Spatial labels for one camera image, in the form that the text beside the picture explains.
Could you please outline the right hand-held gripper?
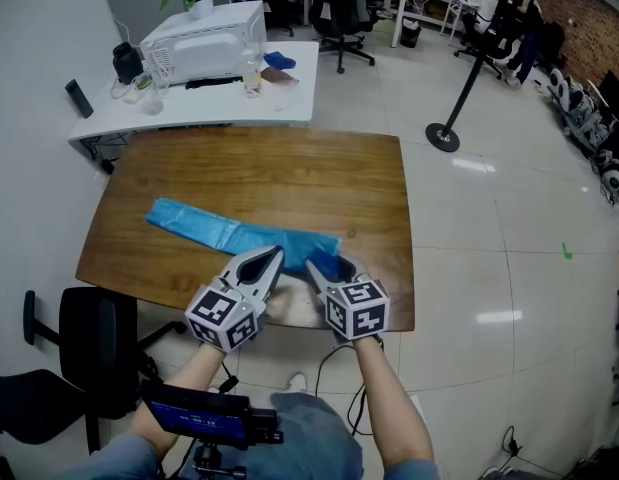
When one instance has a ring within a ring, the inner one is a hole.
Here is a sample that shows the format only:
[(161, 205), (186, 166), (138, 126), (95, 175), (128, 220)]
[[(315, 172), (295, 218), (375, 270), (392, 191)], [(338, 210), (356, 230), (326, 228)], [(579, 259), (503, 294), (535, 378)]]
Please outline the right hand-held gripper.
[(325, 320), (333, 331), (346, 339), (378, 335), (388, 330), (390, 297), (379, 280), (369, 277), (367, 266), (351, 255), (339, 255), (336, 260), (339, 282), (334, 287), (334, 258), (307, 259), (310, 284), (323, 303)]

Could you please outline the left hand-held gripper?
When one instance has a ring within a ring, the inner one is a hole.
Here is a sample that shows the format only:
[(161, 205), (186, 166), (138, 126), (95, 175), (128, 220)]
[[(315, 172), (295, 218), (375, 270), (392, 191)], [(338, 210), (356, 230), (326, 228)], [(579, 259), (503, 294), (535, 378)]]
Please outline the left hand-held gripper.
[(284, 266), (279, 245), (234, 256), (190, 302), (185, 316), (194, 336), (222, 352), (231, 352), (260, 330), (259, 319)]

